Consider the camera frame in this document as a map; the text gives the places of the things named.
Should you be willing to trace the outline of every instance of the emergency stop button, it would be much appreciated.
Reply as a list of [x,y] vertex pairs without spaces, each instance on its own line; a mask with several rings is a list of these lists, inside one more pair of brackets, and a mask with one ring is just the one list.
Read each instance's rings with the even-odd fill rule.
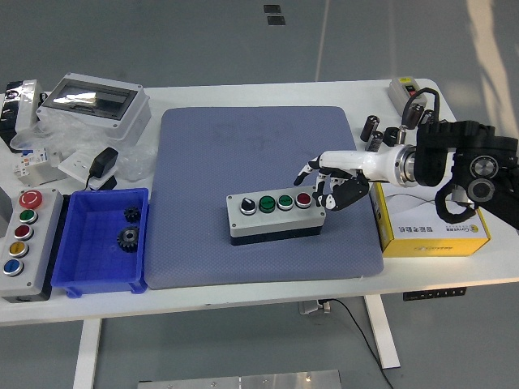
[[311,196],[308,193],[300,193],[298,197],[295,198],[295,205],[298,207],[305,209],[311,206]]
[[23,192],[18,199],[19,205],[27,209],[38,208],[43,201],[43,196],[39,190],[28,190]]

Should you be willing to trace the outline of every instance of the power adapter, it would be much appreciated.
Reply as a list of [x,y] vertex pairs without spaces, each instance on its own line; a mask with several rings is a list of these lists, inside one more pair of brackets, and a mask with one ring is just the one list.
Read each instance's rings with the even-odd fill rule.
[[107,147],[105,150],[99,153],[94,158],[90,170],[88,171],[88,177],[101,178],[115,165],[119,153],[111,147]]

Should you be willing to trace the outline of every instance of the blue mat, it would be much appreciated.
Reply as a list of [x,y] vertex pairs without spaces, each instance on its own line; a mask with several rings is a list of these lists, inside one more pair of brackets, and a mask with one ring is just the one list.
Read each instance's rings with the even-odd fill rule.
[[[225,197],[291,187],[326,150],[354,150],[337,107],[165,112],[149,207],[144,278],[152,289],[334,280],[383,270],[366,196],[328,212],[320,235],[232,246]],[[314,185],[315,175],[303,185]]]

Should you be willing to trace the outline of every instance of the transparent cover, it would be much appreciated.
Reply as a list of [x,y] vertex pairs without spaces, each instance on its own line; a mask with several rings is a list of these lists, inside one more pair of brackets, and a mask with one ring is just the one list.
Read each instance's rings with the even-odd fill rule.
[[136,94],[127,89],[64,79],[45,100],[44,106],[121,120]]

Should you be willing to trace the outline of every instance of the metal plate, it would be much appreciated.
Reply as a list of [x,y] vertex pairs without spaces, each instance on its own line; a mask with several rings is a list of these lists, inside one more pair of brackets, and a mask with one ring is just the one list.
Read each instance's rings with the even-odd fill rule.
[[341,389],[337,370],[139,383],[137,389]]

